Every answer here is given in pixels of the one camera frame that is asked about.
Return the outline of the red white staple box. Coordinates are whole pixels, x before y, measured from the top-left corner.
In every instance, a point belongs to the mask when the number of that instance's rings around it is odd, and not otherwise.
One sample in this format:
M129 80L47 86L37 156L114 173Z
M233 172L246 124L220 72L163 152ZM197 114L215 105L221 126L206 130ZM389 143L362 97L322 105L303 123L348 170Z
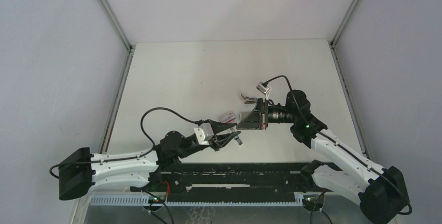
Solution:
M228 112L219 116L219 121L222 123L232 123L236 121L236 116L233 112Z

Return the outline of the beige mini stapler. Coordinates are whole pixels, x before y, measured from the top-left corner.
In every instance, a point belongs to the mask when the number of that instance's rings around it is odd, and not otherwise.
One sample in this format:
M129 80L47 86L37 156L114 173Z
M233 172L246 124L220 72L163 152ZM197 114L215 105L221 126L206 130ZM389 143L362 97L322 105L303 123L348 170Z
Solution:
M236 128L231 128L230 132L233 136L233 139L237 142L237 144L239 146L241 146L243 144L242 140L239 137L239 134L241 133L240 131L238 131Z

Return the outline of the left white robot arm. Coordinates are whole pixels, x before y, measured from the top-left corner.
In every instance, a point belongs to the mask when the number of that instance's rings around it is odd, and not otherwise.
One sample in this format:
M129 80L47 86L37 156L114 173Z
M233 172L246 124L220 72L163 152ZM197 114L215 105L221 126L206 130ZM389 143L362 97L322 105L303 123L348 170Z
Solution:
M80 148L57 166L58 198L68 201L93 190L126 187L157 191L164 184L161 173L165 169L206 148L224 148L240 134L231 131L235 126L210 119L198 121L190 136L169 131L152 148L132 153L93 154L88 147Z

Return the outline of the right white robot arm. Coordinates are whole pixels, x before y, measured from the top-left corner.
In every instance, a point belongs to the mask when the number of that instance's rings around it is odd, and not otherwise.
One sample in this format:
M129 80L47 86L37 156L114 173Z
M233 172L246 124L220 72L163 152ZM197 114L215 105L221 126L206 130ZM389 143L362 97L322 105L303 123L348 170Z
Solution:
M306 94L292 90L284 105L267 98L243 96L254 108L241 117L240 130L265 130L270 123L288 123L300 143L328 158L339 169L313 160L301 169L298 184L303 192L318 187L352 201L371 223L389 223L397 215L409 215L412 207L402 172L386 169L342 142L327 125L311 113Z

